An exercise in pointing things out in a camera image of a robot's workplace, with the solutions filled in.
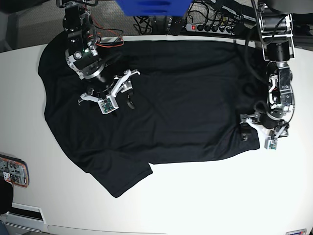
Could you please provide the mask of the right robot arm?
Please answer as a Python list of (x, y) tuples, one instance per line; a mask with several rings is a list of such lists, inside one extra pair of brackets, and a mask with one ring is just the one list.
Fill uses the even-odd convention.
[(58, 0), (57, 7), (64, 9), (63, 28), (67, 33), (68, 48), (65, 59), (68, 66), (74, 70), (83, 81), (91, 85), (86, 92), (80, 94), (78, 103), (91, 101), (98, 105), (102, 114), (113, 113), (119, 108), (116, 97), (125, 93), (127, 104), (131, 109), (135, 105), (131, 100), (133, 86), (131, 76), (140, 74), (138, 70), (125, 70), (122, 75), (110, 75), (108, 67), (116, 63), (122, 56), (121, 52), (101, 56), (99, 48), (114, 48), (124, 45), (121, 30), (112, 30), (115, 39), (104, 42), (88, 6), (96, 6), (97, 1), (89, 0)]

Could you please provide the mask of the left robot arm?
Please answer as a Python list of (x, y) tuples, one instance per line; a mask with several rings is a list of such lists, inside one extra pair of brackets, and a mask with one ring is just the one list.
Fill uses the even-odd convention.
[(245, 64), (250, 73), (268, 87), (266, 101), (254, 104), (254, 114), (241, 114), (242, 140), (246, 141), (251, 128), (265, 136), (265, 149), (275, 150), (280, 138), (289, 135), (290, 121), (295, 111), (295, 97), (291, 86), (292, 72), (289, 60), (294, 58), (292, 14), (270, 8), (264, 1), (253, 0), (255, 26), (246, 37), (245, 53), (254, 32), (258, 34), (263, 59), (267, 62), (266, 77), (252, 68), (249, 59)]

